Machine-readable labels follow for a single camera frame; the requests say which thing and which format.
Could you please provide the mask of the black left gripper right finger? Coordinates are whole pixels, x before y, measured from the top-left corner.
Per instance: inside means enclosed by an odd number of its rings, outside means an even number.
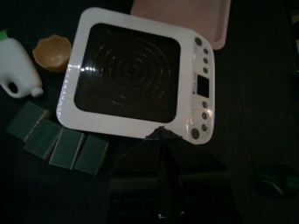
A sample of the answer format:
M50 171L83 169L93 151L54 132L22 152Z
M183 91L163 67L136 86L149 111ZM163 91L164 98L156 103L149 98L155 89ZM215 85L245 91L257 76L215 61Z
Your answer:
M243 224L229 172L201 147L163 129L164 224Z

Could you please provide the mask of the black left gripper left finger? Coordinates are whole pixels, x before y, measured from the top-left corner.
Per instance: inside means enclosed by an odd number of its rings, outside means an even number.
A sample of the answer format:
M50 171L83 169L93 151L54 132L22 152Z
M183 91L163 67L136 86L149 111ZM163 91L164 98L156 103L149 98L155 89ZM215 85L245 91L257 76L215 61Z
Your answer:
M109 184L108 224L164 224L161 202L161 152L164 127L159 127L120 158Z

